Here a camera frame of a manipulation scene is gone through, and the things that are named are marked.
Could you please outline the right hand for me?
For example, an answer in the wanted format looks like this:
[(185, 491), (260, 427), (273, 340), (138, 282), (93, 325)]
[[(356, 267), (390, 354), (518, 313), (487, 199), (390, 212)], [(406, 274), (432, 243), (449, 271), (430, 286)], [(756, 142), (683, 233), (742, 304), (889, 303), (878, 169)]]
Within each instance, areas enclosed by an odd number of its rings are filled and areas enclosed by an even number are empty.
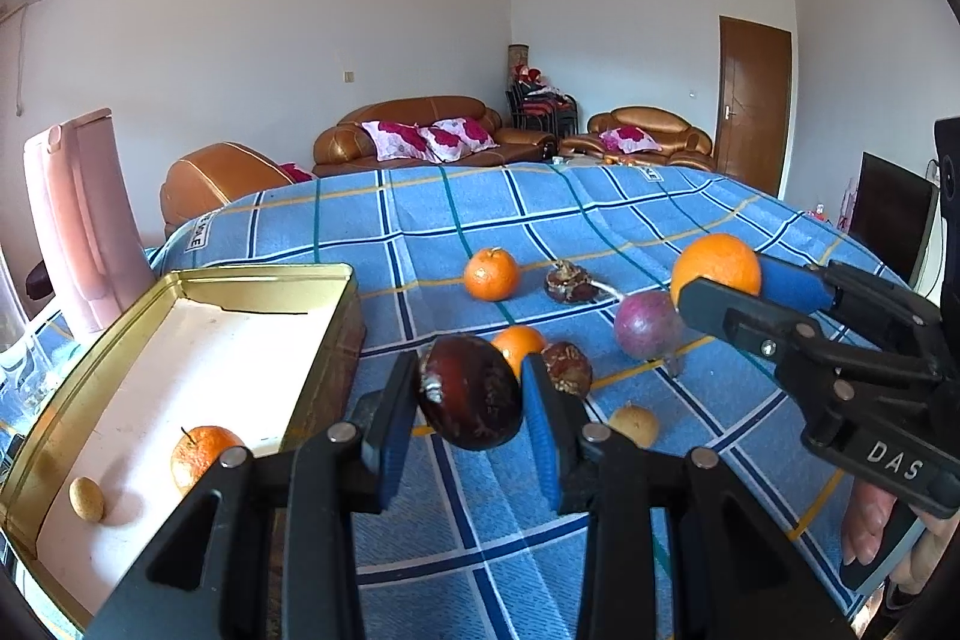
[[(861, 479), (854, 481), (841, 525), (844, 565), (850, 565), (855, 560), (859, 564), (869, 565), (874, 560), (895, 502), (892, 494)], [(916, 515), (924, 521), (926, 531), (890, 575), (890, 580), (905, 594), (923, 591), (958, 526), (958, 516), (940, 520), (921, 510), (916, 510)]]

